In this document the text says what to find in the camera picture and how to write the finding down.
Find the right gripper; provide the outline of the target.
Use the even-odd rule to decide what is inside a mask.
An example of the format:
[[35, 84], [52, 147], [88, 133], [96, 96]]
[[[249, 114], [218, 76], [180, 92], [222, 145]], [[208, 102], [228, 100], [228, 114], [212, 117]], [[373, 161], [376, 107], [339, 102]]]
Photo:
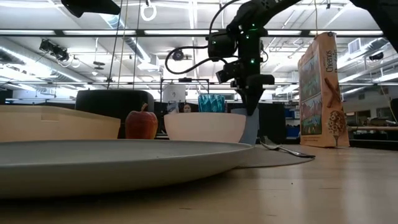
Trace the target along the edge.
[[[260, 74], [260, 63], [255, 60], [233, 62], [233, 81], [231, 87], [235, 89], [258, 89], [262, 90], [263, 85], [273, 85], [275, 78], [272, 75]], [[241, 95], [242, 102], [248, 116], [254, 114], [262, 93], [248, 93]]]

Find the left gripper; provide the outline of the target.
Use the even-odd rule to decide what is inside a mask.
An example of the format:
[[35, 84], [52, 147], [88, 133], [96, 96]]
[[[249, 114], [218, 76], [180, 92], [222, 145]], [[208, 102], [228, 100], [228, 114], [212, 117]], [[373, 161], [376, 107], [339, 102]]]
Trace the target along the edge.
[[86, 12], [117, 15], [121, 7], [113, 0], [89, 0], [87, 7], [84, 0], [61, 0], [63, 6], [75, 17], [79, 18]]

